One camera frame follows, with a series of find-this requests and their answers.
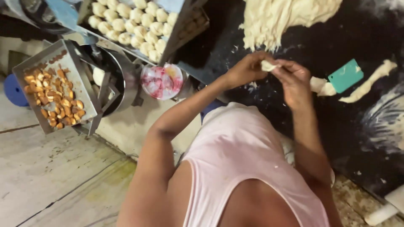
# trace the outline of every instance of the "black work surface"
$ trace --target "black work surface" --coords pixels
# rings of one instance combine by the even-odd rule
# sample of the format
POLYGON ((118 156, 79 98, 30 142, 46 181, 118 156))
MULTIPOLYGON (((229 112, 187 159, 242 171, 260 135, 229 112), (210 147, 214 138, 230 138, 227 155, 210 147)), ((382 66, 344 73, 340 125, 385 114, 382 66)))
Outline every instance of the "black work surface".
MULTIPOLYGON (((289 28, 282 36, 282 47, 274 56, 297 61, 319 78, 327 78, 352 58, 356 59, 365 75, 361 82, 343 94, 314 98, 320 134, 335 170, 369 192, 384 197, 404 184, 404 158, 401 153, 387 154, 366 148, 360 121, 364 113, 399 82, 402 69, 399 54, 404 32, 394 16, 386 14, 376 18, 360 11, 358 2, 344 0, 338 13, 326 23, 310 28, 289 28), (398 62, 398 69, 379 79, 356 103, 338 101, 340 97, 349 96, 384 59, 398 62)), ((244 33, 238 29, 244 21, 244 1, 211 0, 204 8, 210 18, 210 29, 181 48, 176 63, 199 81, 210 84, 251 50, 243 48, 244 33)), ((278 131, 292 138, 292 116, 284 104, 281 84, 271 74, 257 84, 257 89, 247 85, 226 95, 232 101, 257 106, 278 131)))

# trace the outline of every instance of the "man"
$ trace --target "man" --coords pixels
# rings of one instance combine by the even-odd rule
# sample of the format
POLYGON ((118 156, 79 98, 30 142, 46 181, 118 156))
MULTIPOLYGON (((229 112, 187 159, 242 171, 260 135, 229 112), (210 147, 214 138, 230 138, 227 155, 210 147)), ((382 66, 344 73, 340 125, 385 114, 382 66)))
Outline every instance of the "man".
POLYGON ((295 62, 257 52, 165 112, 147 133, 118 227, 341 227, 310 77, 295 62), (284 160, 271 123, 238 103, 205 116, 175 169, 171 140, 223 91, 265 78, 263 60, 278 66, 272 74, 293 113, 296 169, 284 160))

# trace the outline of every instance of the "dough ball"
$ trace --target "dough ball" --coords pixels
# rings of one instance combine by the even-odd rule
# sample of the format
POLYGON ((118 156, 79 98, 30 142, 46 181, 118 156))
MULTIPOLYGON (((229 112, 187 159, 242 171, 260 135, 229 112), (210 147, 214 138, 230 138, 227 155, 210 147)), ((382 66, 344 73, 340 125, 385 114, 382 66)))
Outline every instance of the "dough ball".
POLYGON ((117 32, 123 32, 125 31, 125 21, 123 19, 115 19, 112 22, 112 28, 117 31, 117 32))
POLYGON ((156 36, 160 36, 163 34, 163 23, 161 22, 153 22, 150 25, 150 31, 153 32, 156 36))
POLYGON ((100 3, 100 4, 102 4, 102 5, 104 5, 104 6, 106 6, 108 0, 97 0, 97 2, 100 3))
POLYGON ((133 30, 133 33, 138 37, 145 38, 147 30, 145 27, 139 25, 139 26, 135 27, 135 29, 133 30))
POLYGON ((125 23, 125 29, 129 33, 134 33, 134 29, 137 26, 135 20, 127 20, 125 23))
POLYGON ((175 22, 177 21, 178 13, 170 13, 167 18, 167 23, 174 27, 175 22))
POLYGON ((118 0, 108 0, 107 6, 108 9, 112 9, 113 11, 116 11, 116 7, 119 5, 118 0))
POLYGON ((198 25, 198 27, 204 25, 206 23, 206 18, 204 16, 201 16, 199 18, 196 19, 196 24, 198 25))
POLYGON ((154 46, 148 42, 144 42, 140 45, 140 53, 149 56, 149 52, 154 50, 154 46))
POLYGON ((166 41, 159 39, 157 43, 154 45, 154 48, 162 55, 164 53, 164 49, 166 48, 166 41))
POLYGON ((150 27, 153 23, 154 17, 151 14, 145 13, 142 15, 142 25, 145 27, 150 27))
POLYGON ((102 34, 106 34, 106 33, 108 33, 109 31, 113 30, 113 28, 112 28, 112 26, 111 26, 108 22, 103 21, 103 22, 100 22, 100 23, 98 24, 98 30, 99 30, 102 34))
POLYGON ((169 23, 164 23, 163 35, 166 37, 170 37, 172 31, 173 27, 169 23))
POLYGON ((156 19, 158 22, 164 23, 167 21, 168 14, 163 8, 160 8, 156 11, 156 19))
POLYGON ((118 41, 120 44, 129 45, 130 44, 130 35, 128 33, 122 33, 119 35, 118 41))
POLYGON ((147 8, 147 3, 145 0, 133 0, 136 8, 145 9, 147 8))
POLYGON ((132 9, 129 6, 127 6, 126 4, 123 4, 123 3, 119 3, 119 5, 116 7, 116 11, 119 13, 119 15, 126 19, 129 18, 129 14, 130 14, 131 10, 132 9))
POLYGON ((191 34, 196 30, 197 27, 198 26, 196 25, 196 23, 194 21, 191 21, 190 23, 187 24, 185 30, 187 30, 187 32, 191 34))
POLYGON ((130 44, 135 47, 135 48, 140 48, 140 45, 144 43, 145 40, 142 37, 138 36, 133 36, 132 39, 130 40, 130 44))
POLYGON ((192 11, 192 18, 196 19, 202 16, 202 11, 200 9, 196 9, 192 11))
POLYGON ((146 42, 150 43, 151 45, 154 45, 157 43, 158 38, 155 34, 153 34, 153 32, 148 32, 145 35, 145 40, 146 40, 146 42))
POLYGON ((140 24, 142 22, 142 15, 143 15, 143 11, 136 8, 133 9, 132 11, 130 11, 129 14, 129 19, 135 20, 136 23, 140 24))
POLYGON ((103 6, 99 2, 94 2, 91 4, 91 6, 93 7, 94 15, 99 16, 99 17, 104 17, 104 12, 105 12, 105 10, 107 10, 107 8, 105 6, 103 6))
POLYGON ((145 12, 148 14, 151 14, 153 17, 156 16, 158 10, 158 5, 154 2, 148 2, 147 3, 147 8, 145 9, 145 12))
POLYGON ((178 38, 179 38, 180 40, 183 40, 185 37, 187 37, 187 32, 186 32, 186 31, 181 31, 181 32, 178 34, 178 38))
POLYGON ((116 41, 118 41, 120 34, 121 33, 118 31, 111 30, 111 31, 107 32, 107 38, 116 42, 116 41))
POLYGON ((161 54, 156 50, 149 51, 149 60, 152 62, 159 62, 161 59, 161 54))
POLYGON ((99 17, 97 17, 96 15, 93 15, 93 16, 88 18, 88 24, 94 29, 97 29, 98 25, 101 22, 102 22, 102 20, 99 17))
POLYGON ((104 12, 104 17, 108 22, 112 23, 116 18, 118 18, 118 13, 112 9, 107 9, 104 12))

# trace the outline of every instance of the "floor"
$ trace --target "floor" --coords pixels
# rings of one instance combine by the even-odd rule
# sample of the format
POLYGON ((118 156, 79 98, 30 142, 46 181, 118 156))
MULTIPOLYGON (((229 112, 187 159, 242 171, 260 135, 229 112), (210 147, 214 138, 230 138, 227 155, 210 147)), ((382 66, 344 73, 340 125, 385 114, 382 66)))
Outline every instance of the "floor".
MULTIPOLYGON (((8 50, 34 54, 40 45, 0 38, 0 69, 7 66, 8 50)), ((142 93, 142 107, 102 119, 96 133, 114 149, 96 137, 77 136, 70 129, 44 136, 33 113, 9 103, 0 88, 2 226, 113 226, 136 169, 123 153, 137 156, 148 128, 176 103, 142 93)), ((173 141, 176 157, 186 150, 199 128, 197 117, 173 141)), ((337 177, 333 192, 346 227, 367 226, 363 217, 381 206, 343 176, 337 177)), ((404 222, 394 217, 380 226, 402 227, 404 222)))

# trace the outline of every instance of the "baking tray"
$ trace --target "baking tray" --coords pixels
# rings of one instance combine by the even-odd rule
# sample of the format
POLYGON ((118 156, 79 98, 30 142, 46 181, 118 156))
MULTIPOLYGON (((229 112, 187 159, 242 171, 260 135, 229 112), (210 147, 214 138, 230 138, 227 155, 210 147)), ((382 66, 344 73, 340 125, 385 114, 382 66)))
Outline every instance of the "baking tray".
MULTIPOLYGON (((134 7, 134 4, 131 0, 119 0, 119 2, 128 4, 130 7, 134 7)), ((155 63, 149 60, 147 56, 144 54, 140 53, 139 49, 133 48, 131 45, 125 46, 120 44, 119 42, 113 42, 110 41, 108 38, 106 38, 101 32, 99 32, 97 29, 93 29, 88 23, 87 19, 89 16, 91 16, 93 13, 90 8, 86 8, 85 10, 82 10, 80 8, 80 13, 86 13, 87 15, 81 17, 86 18, 83 23, 78 23, 79 30, 84 33, 85 35, 91 34, 93 36, 96 36, 99 39, 106 40, 113 44, 114 46, 122 49, 123 51, 134 55, 135 57, 151 64, 151 65, 158 65, 158 66, 163 66, 166 62, 168 62, 170 56, 178 50, 181 46, 185 45, 187 42, 189 42, 191 39, 196 37, 197 35, 201 34, 203 31, 209 28, 209 18, 207 17, 206 13, 203 11, 203 15, 206 18, 206 23, 203 24, 201 27, 196 29, 192 34, 189 34, 187 37, 184 39, 180 40, 178 38, 178 34, 183 30, 185 24, 183 23, 186 18, 189 17, 189 14, 191 10, 194 8, 194 5, 197 2, 194 2, 194 0, 154 0, 157 5, 160 7, 164 8, 168 12, 175 12, 178 13, 178 19, 177 22, 175 23, 173 27, 173 31, 170 35, 170 37, 165 37, 161 36, 161 39, 165 40, 167 42, 166 49, 164 50, 163 54, 161 55, 160 62, 155 63)))
MULTIPOLYGON (((74 46, 72 41, 59 40, 41 51, 40 53, 30 57, 26 61, 14 67, 13 73, 17 77, 19 85, 24 88, 26 85, 28 85, 27 82, 24 80, 24 71, 36 67, 40 63, 47 64, 47 66, 44 68, 45 70, 53 68, 56 71, 59 68, 59 64, 61 64, 62 69, 68 68, 70 72, 66 73, 66 78, 73 83, 72 90, 75 93, 76 100, 81 100, 84 104, 84 110, 86 111, 86 114, 82 117, 81 122, 85 122, 87 120, 92 120, 94 117, 100 114, 101 107, 97 102, 97 97, 92 91, 90 81, 88 80, 87 75, 84 72, 83 66, 80 63, 80 57, 77 53, 80 53, 80 51, 76 50, 76 47, 74 46), (60 55, 64 50, 67 51, 67 54, 65 54, 62 59, 55 61, 52 64, 49 63, 52 58, 60 55)), ((44 133, 49 134, 56 131, 49 125, 48 120, 44 118, 41 113, 41 109, 54 111, 55 103, 51 102, 50 104, 41 107, 36 105, 34 95, 25 93, 24 89, 23 93, 28 100, 29 106, 34 111, 44 133)))

